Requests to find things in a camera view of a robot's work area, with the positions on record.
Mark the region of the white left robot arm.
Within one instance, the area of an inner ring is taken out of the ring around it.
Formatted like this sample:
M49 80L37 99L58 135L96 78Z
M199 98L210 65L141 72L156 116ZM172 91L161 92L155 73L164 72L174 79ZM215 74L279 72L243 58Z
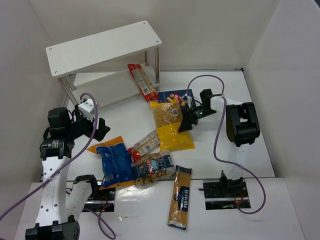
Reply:
M80 237L80 214L87 199L97 191L94 175L76 177L67 195L69 161L75 139L85 135L101 141L110 131L104 119L98 119L93 103L75 106L73 115L65 107L48 112L49 127L39 147L43 167L41 203L33 228L25 231L27 240L77 240Z

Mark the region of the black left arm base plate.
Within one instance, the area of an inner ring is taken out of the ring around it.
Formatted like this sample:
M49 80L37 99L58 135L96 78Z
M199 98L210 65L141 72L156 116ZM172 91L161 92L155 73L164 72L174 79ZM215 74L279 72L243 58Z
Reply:
M95 212L114 212L116 188L98 189L93 198L93 210Z

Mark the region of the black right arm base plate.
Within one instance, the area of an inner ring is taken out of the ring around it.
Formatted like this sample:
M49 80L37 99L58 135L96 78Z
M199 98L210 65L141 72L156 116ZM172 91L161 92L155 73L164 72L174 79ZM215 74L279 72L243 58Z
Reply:
M250 199L247 185L243 182L240 187L232 188L229 192L223 192L217 181L204 181L198 190L204 195L206 210L230 210L237 209L240 203L241 209L250 209Z

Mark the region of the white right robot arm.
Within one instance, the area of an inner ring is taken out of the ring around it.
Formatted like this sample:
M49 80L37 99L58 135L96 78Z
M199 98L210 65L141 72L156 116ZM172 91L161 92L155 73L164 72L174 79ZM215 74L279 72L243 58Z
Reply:
M260 136L261 130L253 102L239 102L226 98L222 93L213 94L210 89L200 93L201 104L197 107L182 108L182 122L179 133L193 129L200 119L221 113L221 120L214 140L213 156L224 164L232 165L230 170L222 170L219 178L219 190L225 197L231 197L244 185L243 172L254 179L257 176L245 167L248 150ZM227 160L217 156L217 146L222 127L225 126L227 139L232 143Z

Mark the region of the yellow fusilli pasta bag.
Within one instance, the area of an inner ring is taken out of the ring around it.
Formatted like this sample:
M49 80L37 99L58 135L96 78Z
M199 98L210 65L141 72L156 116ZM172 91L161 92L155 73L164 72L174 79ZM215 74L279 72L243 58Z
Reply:
M179 133L183 113L178 101L150 103L155 121L161 151L182 151L195 148L191 135L185 131Z

